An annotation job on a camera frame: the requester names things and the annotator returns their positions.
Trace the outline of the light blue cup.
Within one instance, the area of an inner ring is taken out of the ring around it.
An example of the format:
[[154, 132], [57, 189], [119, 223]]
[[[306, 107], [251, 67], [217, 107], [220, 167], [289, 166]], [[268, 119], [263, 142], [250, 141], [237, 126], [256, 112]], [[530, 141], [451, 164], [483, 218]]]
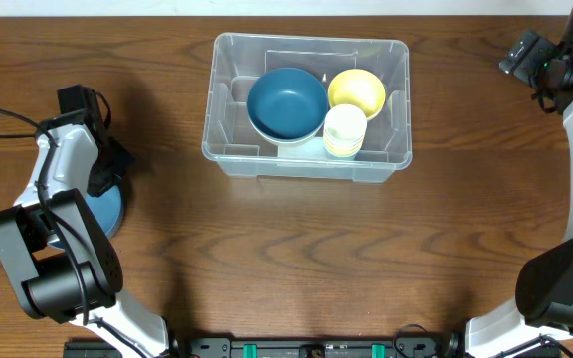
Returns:
[[351, 160], [355, 159], [355, 157], [359, 153], [359, 150], [354, 151], [352, 153], [348, 153], [348, 154], [336, 154], [336, 153], [330, 152], [328, 150], [325, 150], [325, 152], [326, 152], [326, 156], [331, 160], [351, 161]]

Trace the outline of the cream cup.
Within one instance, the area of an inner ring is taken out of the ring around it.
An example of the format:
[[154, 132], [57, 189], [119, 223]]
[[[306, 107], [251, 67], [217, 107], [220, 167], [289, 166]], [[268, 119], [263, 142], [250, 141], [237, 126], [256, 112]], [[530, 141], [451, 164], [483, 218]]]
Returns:
[[324, 136], [340, 141], [353, 141], [365, 135], [368, 120], [365, 113], [352, 104], [333, 107], [324, 120]]

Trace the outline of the dark blue bowl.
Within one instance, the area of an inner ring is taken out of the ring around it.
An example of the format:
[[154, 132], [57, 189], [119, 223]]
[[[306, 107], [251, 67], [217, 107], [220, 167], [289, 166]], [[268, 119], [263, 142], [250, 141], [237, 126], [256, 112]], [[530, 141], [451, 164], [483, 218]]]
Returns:
[[327, 92], [313, 74], [297, 68], [266, 72], [252, 84], [246, 100], [249, 121], [263, 133], [296, 139], [324, 123]]
[[119, 186], [110, 187], [98, 197], [84, 192], [84, 199], [106, 237], [114, 237], [124, 217], [124, 203]]

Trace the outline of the yellow small bowl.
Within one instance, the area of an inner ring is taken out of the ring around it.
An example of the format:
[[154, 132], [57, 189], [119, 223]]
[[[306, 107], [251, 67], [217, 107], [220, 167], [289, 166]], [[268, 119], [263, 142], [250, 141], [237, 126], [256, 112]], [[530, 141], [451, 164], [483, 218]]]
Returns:
[[362, 69], [346, 70], [335, 76], [328, 86], [327, 97], [330, 107], [341, 104], [357, 106], [368, 120], [380, 113], [387, 98], [380, 79]]

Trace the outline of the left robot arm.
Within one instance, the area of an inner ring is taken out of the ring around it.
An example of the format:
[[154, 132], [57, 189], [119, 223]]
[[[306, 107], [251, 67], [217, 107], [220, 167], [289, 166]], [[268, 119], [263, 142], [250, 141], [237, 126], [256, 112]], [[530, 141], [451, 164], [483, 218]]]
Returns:
[[117, 187], [133, 156], [108, 129], [104, 96], [74, 85], [57, 92], [59, 115], [36, 124], [31, 178], [0, 211], [0, 262], [22, 310], [85, 328], [123, 357], [175, 357], [165, 319], [123, 287], [121, 265], [86, 198]]

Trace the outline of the cream large bowl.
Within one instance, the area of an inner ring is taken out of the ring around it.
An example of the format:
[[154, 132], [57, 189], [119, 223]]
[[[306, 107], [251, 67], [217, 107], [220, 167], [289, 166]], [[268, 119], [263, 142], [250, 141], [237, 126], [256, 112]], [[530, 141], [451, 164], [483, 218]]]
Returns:
[[266, 142], [275, 145], [275, 146], [286, 146], [286, 147], [294, 147], [303, 145], [306, 142], [312, 140], [316, 135], [323, 129], [323, 123], [315, 129], [310, 134], [307, 134], [303, 137], [296, 138], [296, 139], [279, 139], [276, 137], [269, 136], [268, 134], [263, 133], [255, 124], [251, 122], [251, 127], [256, 131], [256, 133]]

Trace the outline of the yellow cup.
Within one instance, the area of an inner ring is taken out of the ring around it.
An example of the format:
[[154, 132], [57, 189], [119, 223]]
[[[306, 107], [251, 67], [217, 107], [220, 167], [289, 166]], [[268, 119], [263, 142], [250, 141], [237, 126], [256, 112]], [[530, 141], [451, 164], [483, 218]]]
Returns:
[[348, 154], [361, 149], [363, 142], [358, 141], [355, 143], [335, 143], [324, 140], [324, 147], [326, 150], [336, 154]]

